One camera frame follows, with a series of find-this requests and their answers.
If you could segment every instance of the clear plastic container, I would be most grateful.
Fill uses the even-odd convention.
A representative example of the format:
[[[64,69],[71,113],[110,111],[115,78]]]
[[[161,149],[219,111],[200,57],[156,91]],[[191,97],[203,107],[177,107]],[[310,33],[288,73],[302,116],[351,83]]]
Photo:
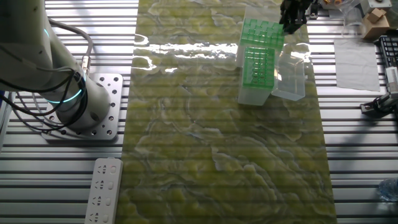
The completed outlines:
[[[366,27],[362,23],[361,11],[354,7],[344,13],[344,27],[341,32],[344,38],[363,38]]]
[[[238,103],[263,105],[274,89],[276,65],[274,49],[246,47]]]
[[[343,13],[343,15],[347,15],[348,12],[361,3],[361,1],[362,0],[334,0],[333,4]]]
[[[270,94],[297,101],[305,96],[304,60],[274,49],[245,49],[238,103],[261,106]]]
[[[304,60],[281,54],[278,60],[274,96],[297,101],[305,96]]]

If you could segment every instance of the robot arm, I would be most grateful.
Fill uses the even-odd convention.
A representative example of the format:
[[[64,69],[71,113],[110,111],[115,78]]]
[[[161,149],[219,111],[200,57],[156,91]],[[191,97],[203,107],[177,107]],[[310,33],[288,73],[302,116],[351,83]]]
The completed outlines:
[[[302,25],[307,23],[305,11],[312,5],[317,5],[318,0],[284,0],[280,5],[279,24],[284,25],[287,34],[293,34]]]
[[[0,0],[0,30],[0,90],[39,93],[57,108],[59,120],[77,131],[104,119],[108,92],[55,35],[44,0]]]

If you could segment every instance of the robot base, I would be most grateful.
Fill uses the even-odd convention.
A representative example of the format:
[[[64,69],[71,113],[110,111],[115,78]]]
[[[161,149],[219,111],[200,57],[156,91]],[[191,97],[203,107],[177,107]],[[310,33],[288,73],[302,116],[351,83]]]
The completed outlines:
[[[102,122],[96,126],[84,130],[73,131],[69,128],[62,128],[58,131],[51,131],[48,134],[42,133],[44,139],[48,141],[65,141],[65,140],[83,140],[83,141],[112,141],[118,133],[119,112],[121,106],[121,97],[123,90],[123,77],[120,74],[91,74],[91,79],[103,85],[111,98],[111,106],[109,112]],[[53,107],[49,103],[47,110]],[[55,113],[46,116],[48,119],[59,123],[59,119]]]

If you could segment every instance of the black device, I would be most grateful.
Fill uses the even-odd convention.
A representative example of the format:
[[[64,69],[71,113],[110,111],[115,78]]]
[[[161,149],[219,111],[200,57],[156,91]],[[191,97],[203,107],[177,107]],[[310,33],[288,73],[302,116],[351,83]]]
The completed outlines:
[[[398,31],[387,31],[375,44],[380,48],[386,68],[387,93],[372,102],[361,104],[361,112],[373,118],[382,118],[394,111],[397,113],[398,109]]]
[[[398,31],[390,30],[380,37],[377,45],[382,53],[384,66],[398,67]]]
[[[318,0],[284,0],[280,5],[281,18],[279,24],[283,24],[286,34],[293,34],[302,25],[307,23],[305,11],[310,8],[310,17],[318,17]]]

